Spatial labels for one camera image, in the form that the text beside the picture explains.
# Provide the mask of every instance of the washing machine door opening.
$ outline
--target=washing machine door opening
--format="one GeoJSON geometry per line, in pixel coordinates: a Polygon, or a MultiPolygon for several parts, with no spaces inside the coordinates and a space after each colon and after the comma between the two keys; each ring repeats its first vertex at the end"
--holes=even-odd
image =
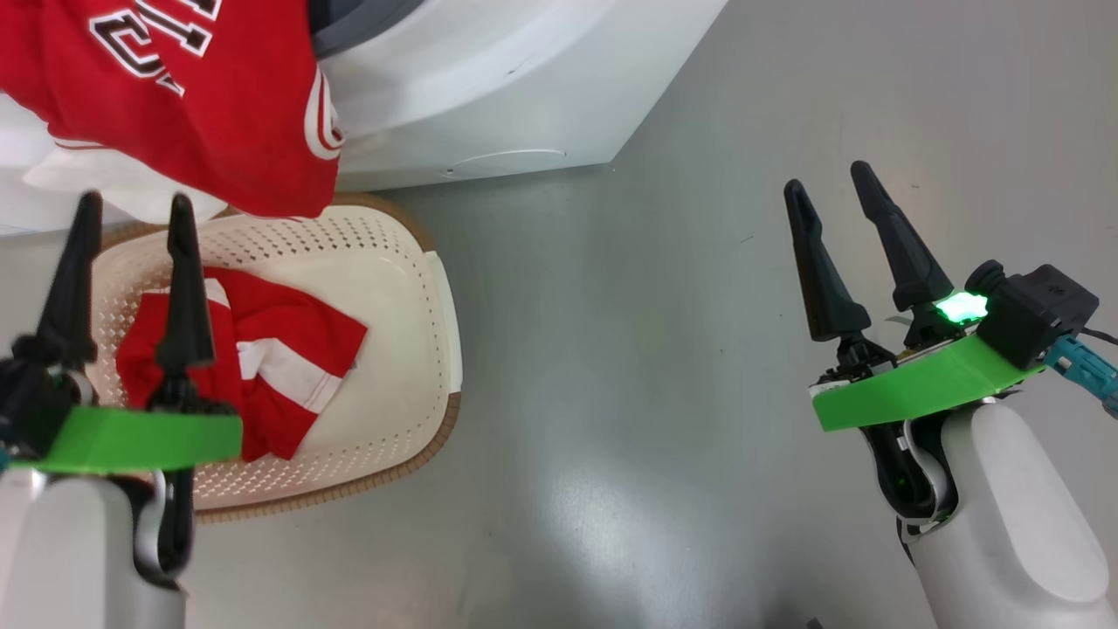
{"type": "Polygon", "coordinates": [[[363,44],[411,15],[424,0],[310,0],[311,45],[324,59],[363,44]]]}

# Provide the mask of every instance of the brown basket rim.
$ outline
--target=brown basket rim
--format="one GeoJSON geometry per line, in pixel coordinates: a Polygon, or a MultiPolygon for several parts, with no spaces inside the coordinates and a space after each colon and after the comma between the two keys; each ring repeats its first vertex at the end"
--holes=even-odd
{"type": "MultiPolygon", "coordinates": [[[[364,192],[339,192],[334,196],[334,200],[331,204],[357,204],[382,211],[404,225],[404,228],[407,229],[413,237],[415,237],[416,241],[419,242],[419,248],[424,251],[435,250],[435,242],[427,234],[427,230],[416,222],[415,218],[406,212],[404,208],[387,199],[364,192]]],[[[238,215],[239,212],[237,210],[229,207],[226,208],[225,211],[218,213],[214,219],[238,215]]],[[[163,231],[165,229],[167,225],[152,225],[149,222],[134,222],[125,225],[105,234],[102,238],[101,250],[105,251],[119,244],[139,238],[141,236],[146,236],[149,234],[163,231]]],[[[347,496],[353,496],[362,492],[368,492],[373,487],[379,487],[394,480],[399,480],[400,478],[425,466],[427,461],[430,461],[435,455],[443,449],[443,446],[446,445],[446,440],[449,439],[451,432],[454,430],[454,426],[458,420],[458,409],[461,406],[462,393],[452,393],[447,395],[446,413],[443,416],[443,422],[435,432],[435,437],[432,438],[423,450],[417,452],[407,461],[392,466],[388,469],[380,470],[379,473],[373,473],[361,478],[342,483],[340,485],[334,485],[323,489],[315,489],[296,496],[290,496],[287,498],[254,503],[252,505],[239,507],[202,509],[195,515],[196,522],[199,524],[214,524],[219,522],[235,522],[239,520],[281,514],[294,509],[301,509],[303,507],[321,505],[323,503],[329,503],[330,501],[337,501],[347,496]]]]}

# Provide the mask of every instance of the red and white garment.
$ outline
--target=red and white garment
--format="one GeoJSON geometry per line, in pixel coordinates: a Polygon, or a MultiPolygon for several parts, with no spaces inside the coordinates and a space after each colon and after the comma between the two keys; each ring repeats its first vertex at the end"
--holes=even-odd
{"type": "MultiPolygon", "coordinates": [[[[206,268],[217,361],[190,370],[199,393],[233,404],[241,457],[291,459],[357,360],[368,328],[322,301],[243,270],[206,268]]],[[[143,408],[162,380],[155,346],[170,296],[145,292],[121,342],[116,371],[129,404],[143,408]]]]}
{"type": "Polygon", "coordinates": [[[28,182],[107,189],[141,219],[165,222],[183,187],[202,215],[316,217],[333,197],[344,136],[306,0],[6,0],[0,92],[59,146],[28,182]],[[106,150],[131,159],[88,154],[106,150]]]}

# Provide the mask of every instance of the black cable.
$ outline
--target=black cable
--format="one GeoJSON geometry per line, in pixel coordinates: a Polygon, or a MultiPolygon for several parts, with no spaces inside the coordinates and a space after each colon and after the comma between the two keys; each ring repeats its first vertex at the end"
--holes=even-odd
{"type": "Polygon", "coordinates": [[[1107,343],[1109,343],[1111,345],[1118,345],[1118,337],[1114,337],[1114,336],[1108,335],[1106,333],[1100,333],[1098,331],[1092,331],[1090,328],[1083,328],[1082,331],[1080,331],[1080,334],[1087,335],[1089,337],[1097,339],[1099,341],[1105,341],[1105,342],[1107,342],[1107,343]]]}

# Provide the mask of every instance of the gray floor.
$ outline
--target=gray floor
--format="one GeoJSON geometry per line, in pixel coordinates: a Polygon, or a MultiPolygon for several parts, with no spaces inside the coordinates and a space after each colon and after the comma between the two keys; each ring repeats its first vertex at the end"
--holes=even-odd
{"type": "MultiPolygon", "coordinates": [[[[780,188],[804,179],[882,342],[903,328],[853,159],[957,283],[1052,261],[1118,330],[1114,11],[731,0],[615,163],[390,193],[449,274],[458,426],[399,483],[202,528],[189,626],[932,627],[865,448],[804,393],[833,349],[806,336],[780,188]]],[[[26,295],[6,332],[59,241],[0,246],[28,269],[0,275],[26,295]]],[[[1112,420],[1054,379],[1014,403],[1118,557],[1112,420]]]]}

